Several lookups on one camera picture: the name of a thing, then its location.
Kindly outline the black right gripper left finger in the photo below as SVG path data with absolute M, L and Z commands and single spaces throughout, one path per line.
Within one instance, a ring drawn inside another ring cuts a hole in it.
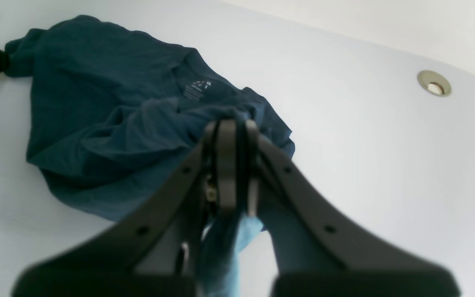
M 204 297 L 202 235 L 236 211 L 235 120 L 208 124 L 153 197 L 95 238 L 27 269 L 15 297 Z

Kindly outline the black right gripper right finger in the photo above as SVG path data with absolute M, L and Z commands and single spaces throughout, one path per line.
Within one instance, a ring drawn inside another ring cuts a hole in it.
M 245 122 L 247 212 L 270 232 L 279 275 L 272 297 L 458 297 L 452 274 L 342 214 L 292 160 Z

